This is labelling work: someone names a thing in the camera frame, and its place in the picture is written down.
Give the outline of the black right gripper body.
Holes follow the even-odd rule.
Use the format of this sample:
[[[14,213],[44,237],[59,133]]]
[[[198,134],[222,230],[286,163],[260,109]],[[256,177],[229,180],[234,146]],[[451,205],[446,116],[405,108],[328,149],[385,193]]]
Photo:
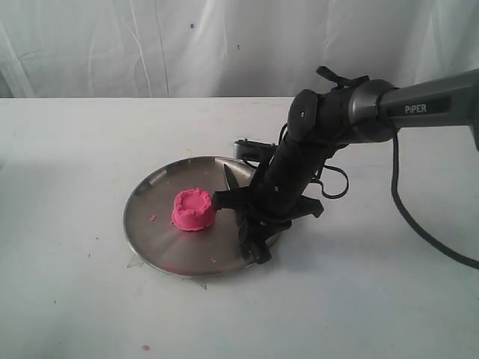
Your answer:
[[[245,217],[280,224],[323,213],[319,200],[303,195],[324,165],[324,146],[283,140],[270,162],[261,162],[246,187],[213,194],[214,209],[233,209]]]

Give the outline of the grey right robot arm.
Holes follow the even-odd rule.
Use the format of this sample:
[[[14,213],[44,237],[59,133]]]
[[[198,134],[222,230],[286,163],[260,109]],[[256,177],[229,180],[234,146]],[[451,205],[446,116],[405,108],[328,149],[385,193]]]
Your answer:
[[[397,88],[382,79],[347,79],[326,67],[319,76],[334,83],[325,94],[302,90],[293,99],[277,144],[235,143],[235,155],[257,162],[251,182],[212,196],[216,209],[241,216],[239,243],[256,263],[267,262],[267,240],[291,227],[294,219],[319,216],[323,205],[306,197],[320,180],[326,161],[350,144],[397,143],[409,127],[469,126],[478,132],[478,72]]]

